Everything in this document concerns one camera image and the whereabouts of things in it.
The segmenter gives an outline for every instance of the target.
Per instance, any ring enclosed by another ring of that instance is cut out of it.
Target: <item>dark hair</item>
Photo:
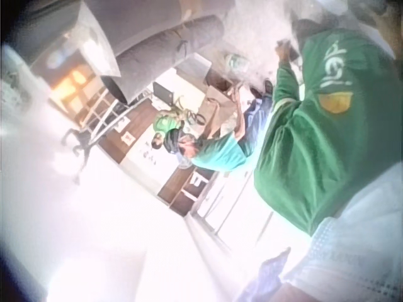
[[[152,141],[152,142],[151,142],[151,147],[152,147],[153,149],[158,150],[158,149],[160,149],[160,148],[162,147],[162,143],[158,144],[157,142]]]

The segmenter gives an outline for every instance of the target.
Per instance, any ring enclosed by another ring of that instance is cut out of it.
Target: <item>blue jeans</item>
[[[272,95],[264,94],[262,99],[255,99],[250,107],[245,111],[245,135],[238,144],[248,157],[250,156],[259,141],[273,104]]]

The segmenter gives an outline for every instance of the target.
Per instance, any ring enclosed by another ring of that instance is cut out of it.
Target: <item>yellow patch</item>
[[[320,94],[319,103],[321,104],[323,109],[330,113],[343,113],[350,108],[352,96],[352,92]]]

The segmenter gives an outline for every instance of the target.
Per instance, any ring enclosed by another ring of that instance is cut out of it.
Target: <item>laptop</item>
[[[169,91],[164,86],[158,84],[157,82],[152,83],[152,89],[154,91],[154,95],[159,98],[164,103],[168,104],[168,106],[174,106],[174,93]]]

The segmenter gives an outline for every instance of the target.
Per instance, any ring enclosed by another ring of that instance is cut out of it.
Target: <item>wooden panel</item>
[[[109,154],[110,157],[112,157],[113,160],[115,160],[115,162],[120,164],[139,137],[154,122],[157,112],[158,110],[152,106],[151,100],[146,99],[128,113],[127,118],[130,119],[130,123],[121,133],[118,133],[115,130],[110,131],[106,138],[100,141],[99,145]],[[128,146],[121,139],[126,132],[129,132],[135,138],[135,141],[131,146]]]
[[[186,170],[176,169],[162,189],[158,192],[158,196],[165,200],[167,203],[172,203],[175,196],[182,190],[186,181],[192,175],[193,171],[196,169],[195,166],[191,166]]]
[[[180,192],[171,209],[181,216],[186,216],[194,205],[194,201]]]

